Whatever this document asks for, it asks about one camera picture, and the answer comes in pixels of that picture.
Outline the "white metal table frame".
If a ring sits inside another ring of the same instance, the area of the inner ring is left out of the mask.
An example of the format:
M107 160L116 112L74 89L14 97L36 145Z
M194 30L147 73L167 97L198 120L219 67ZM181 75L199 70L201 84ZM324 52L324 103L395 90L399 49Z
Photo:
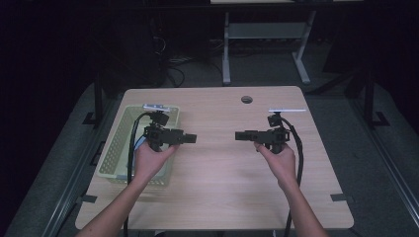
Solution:
M302 58L312 30L312 26L320 7L337 6L338 4L356 4L363 0L209 0L212 7L228 7L224 13L223 52L221 74L223 85L231 84L229 44L232 40L299 40L299 47L292 53L293 63L301 82L310 83ZM235 23L231 21L231 13L239 7L260 6L274 7L308 7L308 16L300 22L268 22L268 23Z

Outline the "pale yellow plastic basket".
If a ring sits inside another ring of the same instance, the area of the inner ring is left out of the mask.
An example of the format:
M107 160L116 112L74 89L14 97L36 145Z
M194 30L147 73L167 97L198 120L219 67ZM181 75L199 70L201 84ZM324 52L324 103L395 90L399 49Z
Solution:
M168 108L168 111L164 112L169 117L168 122L164 126L165 128L178 128L178 118L180 108L175 106L163 106ZM105 156L100 161L100 167L97 171L97 175L102 178L108 179L112 183L116 184L127 184L127 164L128 164L128 152L131 132L134 121L142 114L146 112L155 111L153 109L145 108L144 105L127 106L122 114L121 119L117 123L117 128L114 134L111 136L110 144L105 148ZM151 123L151 118L145 116L140 119L135 139L139 139L146 126ZM169 160L163 165L159 172L151 179L148 183L151 187L166 187L169 184L172 163L174 158Z

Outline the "person's right hand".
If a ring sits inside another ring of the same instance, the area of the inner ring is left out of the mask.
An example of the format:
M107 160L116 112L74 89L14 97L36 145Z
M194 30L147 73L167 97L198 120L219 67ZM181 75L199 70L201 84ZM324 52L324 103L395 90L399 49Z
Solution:
M279 187L285 193L297 188L295 155L287 144L282 146L283 150L278 154L274 154L260 143L255 142L254 146L267 161L273 175L278 180Z

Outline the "person's left hand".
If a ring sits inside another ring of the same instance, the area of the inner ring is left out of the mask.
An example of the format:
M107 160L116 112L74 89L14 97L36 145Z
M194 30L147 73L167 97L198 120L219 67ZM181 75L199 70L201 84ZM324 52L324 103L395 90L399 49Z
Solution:
M135 150L134 178L131 181L136 186L145 186L172 156L178 145L169 146L164 151L154 151L147 143L141 144Z

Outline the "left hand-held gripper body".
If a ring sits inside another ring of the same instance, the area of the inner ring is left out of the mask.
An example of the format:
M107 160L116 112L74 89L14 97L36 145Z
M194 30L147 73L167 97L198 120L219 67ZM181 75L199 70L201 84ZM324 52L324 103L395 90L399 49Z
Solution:
M176 145L182 143L184 131L176 128L166 128L169 114L172 110L163 105L144 104L143 108L151 119L151 123L144 129L144 136L152 150L159 151L163 144Z

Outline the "aluminium floor rail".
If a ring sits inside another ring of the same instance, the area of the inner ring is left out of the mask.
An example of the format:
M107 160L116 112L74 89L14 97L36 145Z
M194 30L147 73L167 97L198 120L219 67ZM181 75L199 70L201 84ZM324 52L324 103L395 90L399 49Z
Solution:
M413 194L412 190L406 183L399 169L396 167L387 147L384 145L382 139L378 136L377 130L370 125L364 118L364 112L361 104L354 100L349 102L351 108L356 113L356 117L362 124L362 127L371 142L374 145L385 171L389 174L389 178L393 183L398 195L400 196L406 210L411 219L419 229L419 199Z
M95 123L91 97L79 100L42 166L43 197L48 204L41 237L56 237L77 200L87 190L121 100L105 99L103 118Z

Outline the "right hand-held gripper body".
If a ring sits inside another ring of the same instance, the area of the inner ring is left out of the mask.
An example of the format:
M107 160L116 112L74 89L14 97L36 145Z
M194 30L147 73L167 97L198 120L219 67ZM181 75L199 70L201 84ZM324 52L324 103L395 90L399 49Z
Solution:
M267 117L270 129L266 131L251 131L250 140L263 144L272 153L279 154L282 146L294 138L298 152L302 151L302 141L295 127L282 116L282 113L301 113L304 109L269 109L271 113Z

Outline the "black metal stand post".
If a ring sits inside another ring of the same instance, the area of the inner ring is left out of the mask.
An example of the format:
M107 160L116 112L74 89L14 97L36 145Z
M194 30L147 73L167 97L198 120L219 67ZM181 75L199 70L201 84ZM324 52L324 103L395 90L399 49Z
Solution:
M377 126L389 126L389 122L382 112L374 110L375 81L371 70L366 71L364 94L364 121L370 129Z
M89 112L83 120L84 124L93 125L97 128L103 118L103 92L100 73L97 73L94 80L94 111Z

